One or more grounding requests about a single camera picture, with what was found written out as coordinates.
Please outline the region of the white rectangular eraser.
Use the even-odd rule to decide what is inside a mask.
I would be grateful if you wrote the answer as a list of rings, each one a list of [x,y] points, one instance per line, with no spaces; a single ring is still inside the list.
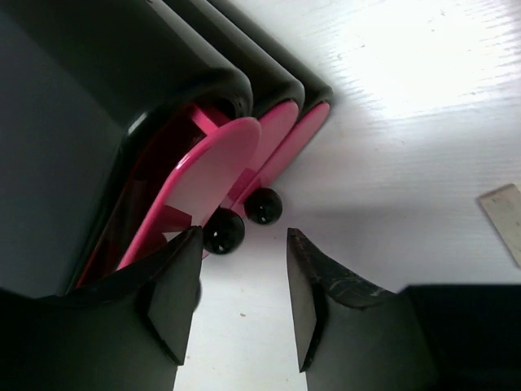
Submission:
[[[478,198],[514,262],[520,266],[520,189],[513,183]]]

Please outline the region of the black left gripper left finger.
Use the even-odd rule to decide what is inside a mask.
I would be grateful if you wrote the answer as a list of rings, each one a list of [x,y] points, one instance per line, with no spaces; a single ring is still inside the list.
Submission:
[[[203,232],[57,297],[1,293],[4,390],[170,390],[197,305]]]

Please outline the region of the black pink drawer unit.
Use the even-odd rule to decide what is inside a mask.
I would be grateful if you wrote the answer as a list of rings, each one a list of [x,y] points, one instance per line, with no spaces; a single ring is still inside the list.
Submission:
[[[239,211],[331,100],[227,1],[2,2],[2,289],[63,295]]]

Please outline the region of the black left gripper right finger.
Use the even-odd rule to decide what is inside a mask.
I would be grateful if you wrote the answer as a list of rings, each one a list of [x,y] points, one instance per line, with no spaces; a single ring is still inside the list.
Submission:
[[[520,288],[389,292],[287,232],[298,368],[310,390],[517,390]]]

